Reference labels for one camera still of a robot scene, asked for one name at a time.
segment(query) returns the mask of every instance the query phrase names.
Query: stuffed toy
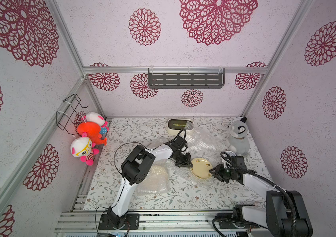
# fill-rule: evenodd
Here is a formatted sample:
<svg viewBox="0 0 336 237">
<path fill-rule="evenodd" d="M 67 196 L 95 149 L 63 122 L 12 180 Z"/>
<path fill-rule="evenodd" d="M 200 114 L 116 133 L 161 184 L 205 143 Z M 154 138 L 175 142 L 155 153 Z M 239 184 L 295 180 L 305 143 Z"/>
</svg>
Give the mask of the stuffed toy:
<svg viewBox="0 0 336 237">
<path fill-rule="evenodd" d="M 99 132 L 99 134 L 101 135 L 105 134 L 109 130 L 109 128 L 107 127 L 108 122 L 104 120 L 104 117 L 96 112 L 90 112 L 81 119 L 84 121 L 95 122 L 96 124 L 98 124 L 101 127 L 101 130 Z"/>
<path fill-rule="evenodd" d="M 87 136 L 83 136 L 72 142 L 70 151 L 72 156 L 80 157 L 81 161 L 85 162 L 87 165 L 93 165 L 94 155 L 99 153 L 99 149 L 92 148 L 94 146 L 94 142 Z"/>
<path fill-rule="evenodd" d="M 102 135 L 99 134 L 101 131 L 101 127 L 96 124 L 95 122 L 82 122 L 77 126 L 77 132 L 82 136 L 85 137 L 87 136 L 95 142 L 96 144 L 107 144 L 107 139 L 104 138 L 103 140 Z"/>
<path fill-rule="evenodd" d="M 247 118 L 234 121 L 227 126 L 227 137 L 225 145 L 229 150 L 243 157 L 250 157 L 250 143 L 247 138 L 248 128 L 246 125 Z"/>
</svg>

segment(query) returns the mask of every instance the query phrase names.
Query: metal rail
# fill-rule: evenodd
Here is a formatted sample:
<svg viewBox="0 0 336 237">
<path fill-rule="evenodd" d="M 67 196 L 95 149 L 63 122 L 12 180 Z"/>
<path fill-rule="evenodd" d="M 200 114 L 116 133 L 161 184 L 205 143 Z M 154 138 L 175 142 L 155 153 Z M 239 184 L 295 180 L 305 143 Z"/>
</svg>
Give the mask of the metal rail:
<svg viewBox="0 0 336 237">
<path fill-rule="evenodd" d="M 266 73 L 267 67 L 83 67 L 85 73 Z"/>
<path fill-rule="evenodd" d="M 280 60 L 284 56 L 284 53 L 288 46 L 290 45 L 292 39 L 294 38 L 298 28 L 300 27 L 302 21 L 304 20 L 306 14 L 308 13 L 313 0 L 302 0 L 298 5 L 292 20 L 289 23 L 288 28 L 286 29 L 278 47 L 275 50 L 274 55 L 272 56 L 270 62 L 268 63 L 268 71 L 264 74 L 260 80 L 257 82 L 257 85 L 248 100 L 246 106 L 243 109 L 242 117 L 246 117 L 248 113 L 251 111 L 252 107 L 254 106 L 256 100 L 260 97 L 262 90 L 264 89 L 265 85 L 269 81 L 272 73 L 276 69 L 277 65 L 279 64 Z"/>
<path fill-rule="evenodd" d="M 85 86 L 85 78 L 80 78 L 74 85 L 73 89 L 69 92 L 69 95 L 76 94 L 83 86 Z M 68 108 L 70 108 L 69 104 L 63 102 L 57 110 L 66 112 Z M 60 120 L 62 116 L 63 114 L 61 113 L 57 119 Z M 7 208 L 11 198 L 14 196 L 17 187 L 22 184 L 28 172 L 37 161 L 55 129 L 56 116 L 55 113 L 53 113 L 53 116 L 47 123 L 46 127 L 42 130 L 41 134 L 37 137 L 26 155 L 0 189 L 0 217 L 5 212 L 5 209 Z"/>
<path fill-rule="evenodd" d="M 63 212 L 54 230 L 62 232 L 97 232 L 96 224 L 104 210 L 98 210 L 97 223 L 95 223 L 95 211 Z M 175 231 L 214 231 L 212 220 L 218 213 L 230 213 L 232 210 L 150 210 L 129 211 L 140 215 L 139 229 L 133 232 L 175 232 Z M 245 231 L 247 229 L 223 229 L 222 231 Z M 122 232 L 119 230 L 99 230 L 99 233 Z"/>
<path fill-rule="evenodd" d="M 67 47 L 67 50 L 78 70 L 78 72 L 80 73 L 81 77 L 85 77 L 88 81 L 88 86 L 89 86 L 89 93 L 91 95 L 91 97 L 94 100 L 95 106 L 98 109 L 98 112 L 103 115 L 104 117 L 106 117 L 104 110 L 101 106 L 101 104 L 99 103 L 98 97 L 94 92 L 93 89 L 93 85 L 90 83 L 89 78 L 87 78 L 86 73 L 83 70 L 83 65 L 82 65 L 82 60 L 80 58 L 80 55 L 77 52 L 77 49 L 74 45 L 74 42 L 69 34 L 68 31 L 68 27 L 65 24 L 65 21 L 61 15 L 60 9 L 57 6 L 57 3 L 55 0 L 45 0 L 45 3 L 54 19 L 54 22 L 56 23 L 57 29 L 60 32 L 60 36 L 63 39 L 63 41 L 65 42 L 65 45 Z"/>
</svg>

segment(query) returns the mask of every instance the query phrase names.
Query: mounting plate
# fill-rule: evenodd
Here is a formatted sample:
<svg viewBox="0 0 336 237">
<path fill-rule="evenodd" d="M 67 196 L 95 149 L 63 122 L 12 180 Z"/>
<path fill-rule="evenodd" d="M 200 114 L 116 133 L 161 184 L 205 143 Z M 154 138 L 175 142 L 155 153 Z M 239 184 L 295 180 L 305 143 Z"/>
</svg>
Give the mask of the mounting plate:
<svg viewBox="0 0 336 237">
<path fill-rule="evenodd" d="M 115 230 L 115 225 L 109 220 L 108 217 L 109 216 L 107 214 L 101 215 L 98 225 L 99 230 Z M 139 217 L 139 214 L 127 214 L 125 224 L 120 229 L 128 229 L 126 221 L 129 221 L 129 223 L 131 224 L 130 229 L 138 229 Z"/>
<path fill-rule="evenodd" d="M 221 218 L 228 218 L 231 219 L 233 216 L 231 213 L 218 213 L 217 217 Z M 250 228 L 250 226 L 243 225 L 243 224 L 238 224 L 238 223 L 232 223 L 231 221 L 219 221 L 219 228 L 220 229 L 243 229 L 243 228 Z"/>
</svg>

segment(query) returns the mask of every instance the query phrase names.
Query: plush toy with glasses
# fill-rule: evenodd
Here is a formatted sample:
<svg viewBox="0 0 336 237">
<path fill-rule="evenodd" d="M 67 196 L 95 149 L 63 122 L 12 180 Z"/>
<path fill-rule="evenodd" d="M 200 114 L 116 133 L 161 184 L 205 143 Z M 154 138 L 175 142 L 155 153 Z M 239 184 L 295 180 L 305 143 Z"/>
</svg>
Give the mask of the plush toy with glasses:
<svg viewBox="0 0 336 237">
<path fill-rule="evenodd" d="M 229 150 L 237 155 L 250 157 L 250 143 L 247 138 L 248 128 L 246 125 L 247 118 L 236 120 L 227 126 L 227 137 L 225 145 Z"/>
</svg>

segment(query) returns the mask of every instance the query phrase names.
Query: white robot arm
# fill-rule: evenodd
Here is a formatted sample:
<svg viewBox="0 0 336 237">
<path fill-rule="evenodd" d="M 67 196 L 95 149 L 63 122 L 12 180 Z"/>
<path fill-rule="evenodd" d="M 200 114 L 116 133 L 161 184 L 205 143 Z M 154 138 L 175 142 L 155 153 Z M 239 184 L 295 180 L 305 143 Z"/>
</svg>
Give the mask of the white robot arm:
<svg viewBox="0 0 336 237">
<path fill-rule="evenodd" d="M 153 150 L 144 149 L 144 151 L 152 154 L 155 157 L 155 159 L 153 160 L 153 163 L 155 163 L 159 160 L 169 159 L 169 158 L 171 158 L 172 153 L 173 153 L 173 150 L 166 144 L 158 146 Z M 132 194 L 134 193 L 134 191 L 135 191 L 135 189 L 136 189 L 136 187 L 139 183 L 140 182 L 130 184 L 130 181 L 127 178 L 125 178 L 125 177 L 122 178 L 118 195 L 115 198 L 114 203 L 111 205 L 113 207 L 112 209 L 113 209 L 113 212 L 114 212 L 115 215 L 123 216 L 127 213 L 128 205 L 131 201 Z"/>
<path fill-rule="evenodd" d="M 186 150 L 186 131 L 181 130 L 171 141 L 164 143 L 155 149 L 147 149 L 137 145 L 123 162 L 122 182 L 118 195 L 113 204 L 106 211 L 106 224 L 115 229 L 123 227 L 128 205 L 137 185 L 147 176 L 152 164 L 163 159 L 174 159 L 177 167 L 193 167 L 190 154 L 182 154 Z M 305 208 L 302 196 L 296 191 L 287 191 L 275 185 L 270 180 L 261 177 L 256 172 L 246 168 L 242 156 L 230 157 L 221 152 L 223 164 L 217 165 L 209 172 L 221 182 L 228 183 L 231 180 L 254 190 L 267 201 L 267 209 L 252 205 L 236 205 L 232 216 L 217 217 L 213 220 L 213 226 L 217 232 L 224 236 L 215 226 L 214 221 L 230 221 L 245 225 L 256 225 L 268 228 L 275 237 L 310 237 L 313 229 Z"/>
<path fill-rule="evenodd" d="M 182 131 L 184 131 L 184 138 L 180 137 Z M 174 139 L 154 149 L 147 149 L 142 145 L 137 145 L 132 150 L 121 166 L 122 181 L 118 195 L 106 211 L 106 220 L 109 225 L 115 229 L 123 227 L 132 194 L 137 185 L 145 179 L 154 162 L 174 159 L 177 167 L 193 167 L 190 161 L 190 154 L 182 154 L 188 146 L 185 137 L 186 130 L 181 130 Z"/>
<path fill-rule="evenodd" d="M 267 209 L 253 205 L 236 205 L 231 217 L 215 218 L 213 227 L 221 236 L 224 235 L 216 228 L 214 221 L 229 221 L 245 226 L 259 225 L 269 229 L 275 237 L 312 236 L 313 228 L 299 192 L 287 191 L 247 169 L 242 156 L 231 157 L 228 153 L 221 152 L 221 157 L 222 164 L 209 170 L 209 173 L 222 182 L 228 183 L 230 179 L 238 181 L 267 201 Z"/>
</svg>

